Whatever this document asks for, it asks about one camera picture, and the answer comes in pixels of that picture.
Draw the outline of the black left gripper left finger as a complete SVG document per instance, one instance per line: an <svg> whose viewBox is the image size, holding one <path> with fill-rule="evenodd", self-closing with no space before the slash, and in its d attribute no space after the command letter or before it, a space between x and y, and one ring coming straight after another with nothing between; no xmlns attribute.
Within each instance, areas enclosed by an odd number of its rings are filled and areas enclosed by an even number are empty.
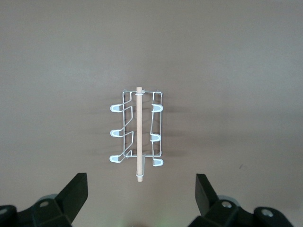
<svg viewBox="0 0 303 227"><path fill-rule="evenodd" d="M13 205L1 205L2 227L71 227L88 198L86 173L78 173L58 193L40 198L31 207L18 212Z"/></svg>

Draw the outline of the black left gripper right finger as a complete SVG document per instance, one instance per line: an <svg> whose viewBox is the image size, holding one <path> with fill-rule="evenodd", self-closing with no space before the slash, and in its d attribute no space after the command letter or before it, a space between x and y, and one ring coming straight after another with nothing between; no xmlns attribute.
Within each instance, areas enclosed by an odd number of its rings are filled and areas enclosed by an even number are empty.
<svg viewBox="0 0 303 227"><path fill-rule="evenodd" d="M195 199L200 211L190 227L292 227L280 211L257 207L253 213L245 211L230 199L220 198L205 174L196 175Z"/></svg>

